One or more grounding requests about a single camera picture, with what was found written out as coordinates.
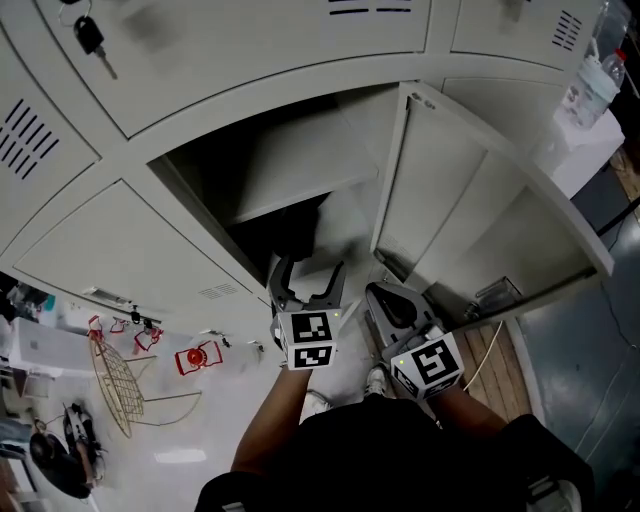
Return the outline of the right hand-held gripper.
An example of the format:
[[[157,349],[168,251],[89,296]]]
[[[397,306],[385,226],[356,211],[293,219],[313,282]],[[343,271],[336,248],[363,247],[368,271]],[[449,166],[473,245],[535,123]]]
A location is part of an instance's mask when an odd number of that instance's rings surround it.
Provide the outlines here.
[[[454,337],[421,294],[379,281],[367,285],[365,296],[383,341],[382,358],[413,399],[426,400],[459,381],[463,363]]]

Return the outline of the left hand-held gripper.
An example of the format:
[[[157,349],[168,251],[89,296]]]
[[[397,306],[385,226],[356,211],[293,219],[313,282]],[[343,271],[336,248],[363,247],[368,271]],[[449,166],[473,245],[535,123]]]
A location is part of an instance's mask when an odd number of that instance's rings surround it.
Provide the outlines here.
[[[271,335],[289,370],[329,367],[337,352],[342,318],[344,262],[334,268],[325,291],[313,294],[308,302],[301,302],[289,288],[294,263],[290,256],[281,258],[269,278]]]

